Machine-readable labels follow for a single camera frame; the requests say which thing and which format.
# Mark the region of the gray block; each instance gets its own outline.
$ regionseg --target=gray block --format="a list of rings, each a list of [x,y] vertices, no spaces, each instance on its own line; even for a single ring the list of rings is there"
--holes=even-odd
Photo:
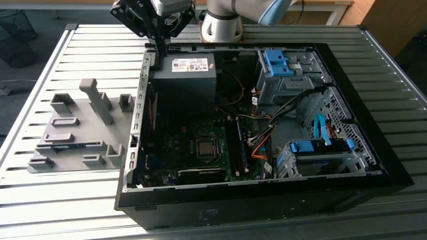
[[[52,168],[33,168],[28,167],[30,173],[54,173],[68,171],[92,171],[116,169],[120,160],[106,156],[108,145],[120,152],[120,145],[127,146],[129,141],[129,129],[133,112],[121,112],[119,106],[119,98],[110,98],[112,110],[109,114],[114,119],[114,124],[104,125],[97,114],[93,112],[88,99],[76,99],[74,104],[68,105],[70,114],[60,116],[57,113],[52,114],[49,123],[54,120],[78,120],[77,125],[54,126],[48,124],[36,147],[33,158],[48,157],[54,165]],[[45,142],[46,135],[72,134],[74,137],[73,142]],[[104,159],[104,165],[86,166],[81,159],[82,155],[98,154]]]
[[[50,106],[57,114],[70,114],[69,105],[74,101],[68,93],[56,93],[50,100]]]
[[[80,121],[76,117],[58,117],[53,118],[50,125],[53,127],[70,127],[77,126],[80,124]]]
[[[84,163],[84,165],[86,165],[88,167],[100,167],[102,165],[105,165],[105,160],[101,157],[101,155],[98,154],[86,154],[82,155],[82,159],[81,162]]]
[[[110,162],[113,165],[120,165],[121,160],[125,156],[125,147],[123,146],[123,144],[120,144],[119,146],[119,151],[116,152],[113,149],[113,146],[108,145],[106,148],[106,158],[109,158]]]
[[[135,101],[131,94],[120,94],[119,106],[120,106],[121,112],[133,112]]]
[[[46,134],[42,140],[46,143],[72,143],[74,136],[70,133]]]
[[[34,169],[50,169],[54,162],[45,156],[33,157],[28,165]]]
[[[8,86],[0,82],[0,96],[6,96],[10,93]]]
[[[105,99],[100,95],[96,85],[97,85],[97,82],[94,78],[84,78],[81,79],[78,88],[86,94],[88,99],[90,100],[90,106],[94,109],[102,123],[105,125],[110,125],[113,124],[114,121],[113,121],[112,115],[109,114],[108,105],[105,104]]]
[[[104,141],[98,141],[98,144],[88,144],[88,145],[85,145],[85,148],[89,151],[104,152],[104,151],[106,151],[106,144]]]

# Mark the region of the metal slotted table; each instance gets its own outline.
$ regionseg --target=metal slotted table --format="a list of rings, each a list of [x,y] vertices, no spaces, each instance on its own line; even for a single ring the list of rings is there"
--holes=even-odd
[[[199,38],[193,25],[173,41],[199,42]],[[96,78],[98,90],[110,98],[137,92],[147,39],[123,25],[69,25],[0,149],[0,239],[427,238],[425,96],[369,32],[355,26],[247,25],[244,40],[328,43],[415,185],[339,214],[147,232],[113,210],[117,170],[26,171],[54,93],[86,98],[78,90],[81,78]]]

